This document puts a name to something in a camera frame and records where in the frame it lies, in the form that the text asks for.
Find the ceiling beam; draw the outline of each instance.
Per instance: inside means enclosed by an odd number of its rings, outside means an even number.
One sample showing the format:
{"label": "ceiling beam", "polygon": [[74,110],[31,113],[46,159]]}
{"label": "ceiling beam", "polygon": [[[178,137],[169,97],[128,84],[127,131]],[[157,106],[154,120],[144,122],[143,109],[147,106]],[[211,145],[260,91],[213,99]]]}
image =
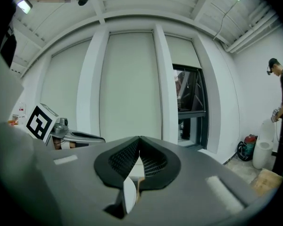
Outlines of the ceiling beam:
{"label": "ceiling beam", "polygon": [[103,0],[91,0],[94,11],[96,15],[99,17],[100,24],[105,24],[105,19],[103,18],[103,14],[105,13],[105,5]]}
{"label": "ceiling beam", "polygon": [[198,0],[195,8],[191,13],[191,19],[198,22],[205,11],[209,8],[212,1],[213,0]]}
{"label": "ceiling beam", "polygon": [[254,11],[251,12],[251,14],[249,15],[249,20],[252,20],[254,18],[255,15],[258,14],[258,12],[262,11],[263,8],[265,8],[268,5],[268,3],[266,1],[263,1],[259,4],[259,6],[257,6]]}
{"label": "ceiling beam", "polygon": [[17,64],[16,62],[13,61],[13,63],[11,64],[11,67],[10,67],[11,70],[12,69],[14,70],[14,65],[17,65],[17,66],[20,66],[21,68],[26,69],[26,67],[24,67],[23,65]]}
{"label": "ceiling beam", "polygon": [[[134,15],[142,15],[142,16],[157,16],[157,17],[163,17],[163,18],[169,18],[171,20],[175,20],[178,22],[182,22],[185,24],[192,25],[206,33],[211,34],[212,36],[216,35],[216,31],[206,27],[205,25],[195,22],[194,20],[171,12],[163,12],[163,11],[157,11],[153,9],[125,9],[125,10],[118,10],[118,11],[112,11],[112,12],[106,12],[102,15],[102,17],[110,18],[110,17],[119,17],[119,16],[134,16]],[[35,56],[34,58],[28,63],[28,67],[26,70],[22,73],[22,76],[25,76],[26,72],[30,69],[30,67],[34,64],[34,62],[48,49],[50,48],[54,43],[56,43],[61,38],[64,38],[68,34],[72,33],[73,31],[87,26],[89,24],[92,24],[94,22],[97,22],[99,20],[98,16],[93,16],[90,18],[87,18],[83,21],[78,22],[77,24],[65,29],[63,32],[58,34],[56,37],[54,37],[52,40],[50,40],[48,43],[46,43],[45,47],[42,48]],[[226,40],[221,35],[218,35],[217,38],[222,41],[226,45],[230,45],[230,42]]]}
{"label": "ceiling beam", "polygon": [[38,49],[42,49],[45,46],[45,42],[29,30],[23,23],[16,18],[13,20],[14,29],[23,34],[30,42],[32,42]]}
{"label": "ceiling beam", "polygon": [[24,61],[23,59],[19,58],[18,56],[14,56],[13,62],[25,68],[28,66],[28,63]]}

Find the white wall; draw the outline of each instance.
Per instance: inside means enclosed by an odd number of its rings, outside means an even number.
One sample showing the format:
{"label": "white wall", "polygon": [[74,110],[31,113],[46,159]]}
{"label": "white wall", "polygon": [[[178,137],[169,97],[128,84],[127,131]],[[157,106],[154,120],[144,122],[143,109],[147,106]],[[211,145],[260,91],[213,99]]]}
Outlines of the white wall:
{"label": "white wall", "polygon": [[90,40],[76,44],[52,57],[41,93],[41,102],[76,130],[76,97],[83,61]]}
{"label": "white wall", "polygon": [[100,133],[161,139],[158,67],[152,33],[111,35],[100,84]]}
{"label": "white wall", "polygon": [[18,101],[26,104],[27,116],[32,112],[34,106],[41,101],[42,85],[50,61],[50,54],[42,55],[22,79],[24,91]]}
{"label": "white wall", "polygon": [[226,56],[220,44],[204,34],[193,41],[208,91],[208,151],[215,153],[215,158],[224,163],[236,152],[241,139],[237,98],[240,94],[235,89],[239,87],[236,83],[239,78],[234,79],[233,60]]}
{"label": "white wall", "polygon": [[[69,46],[71,43],[90,38],[95,32],[100,31],[101,28],[103,28],[103,25],[99,26],[98,24],[94,24],[79,29],[66,36],[62,40],[57,41],[57,43],[44,54],[46,56],[51,56],[53,51],[57,52],[58,48],[62,49],[63,46]],[[176,116],[173,116],[177,115],[177,101],[175,95],[175,86],[171,86],[175,82],[173,68],[171,66],[171,56],[169,49],[167,49],[168,46],[164,33],[179,35],[188,39],[192,39],[195,50],[200,57],[200,62],[203,68],[208,90],[208,107],[210,118],[208,148],[207,150],[202,150],[202,152],[209,154],[213,158],[217,159],[220,163],[223,163],[229,159],[234,154],[237,143],[241,139],[239,138],[239,128],[243,128],[243,126],[241,126],[242,120],[239,123],[239,113],[242,113],[241,108],[243,108],[242,104],[244,103],[244,100],[241,99],[241,94],[239,93],[240,88],[239,82],[237,81],[239,78],[235,78],[236,66],[234,65],[231,57],[225,53],[219,45],[217,46],[212,41],[211,37],[204,35],[188,25],[178,23],[176,21],[154,17],[126,17],[107,21],[105,28],[109,32],[118,32],[124,30],[150,31],[154,29],[155,48],[160,77],[159,79],[161,83],[160,85],[166,85],[164,86],[164,88],[166,88],[165,92],[163,92],[164,89],[161,89],[162,110],[164,111],[164,108],[167,108],[170,105],[169,111],[166,110],[166,113],[163,113],[163,116],[166,115],[168,120],[163,118],[162,130],[170,131],[172,133],[172,128],[174,127],[174,133],[168,137],[164,136],[164,139],[170,142],[173,142],[172,140],[175,140],[175,138],[177,139],[177,121],[175,119]],[[160,65],[165,66],[164,70],[161,70]],[[40,66],[40,64],[36,63],[31,70],[40,70],[42,73],[44,73],[43,70],[46,70],[46,66],[37,68],[38,66]],[[30,72],[26,75],[28,78],[24,79],[30,80],[33,83],[34,79],[38,78],[38,75],[37,73],[29,74]],[[29,89],[29,91],[30,93],[26,96],[26,98],[30,96],[34,97],[34,91],[31,89]],[[80,120],[77,121],[78,124],[82,123],[83,119]]]}
{"label": "white wall", "polygon": [[[248,47],[233,59],[241,78],[245,97],[244,135],[258,135],[261,123],[270,118],[274,109],[282,102],[280,78],[267,75],[267,65],[271,58],[276,58],[283,65],[283,27],[275,30],[262,40]],[[277,123],[278,134],[281,122]],[[274,151],[278,142],[274,138]]]}

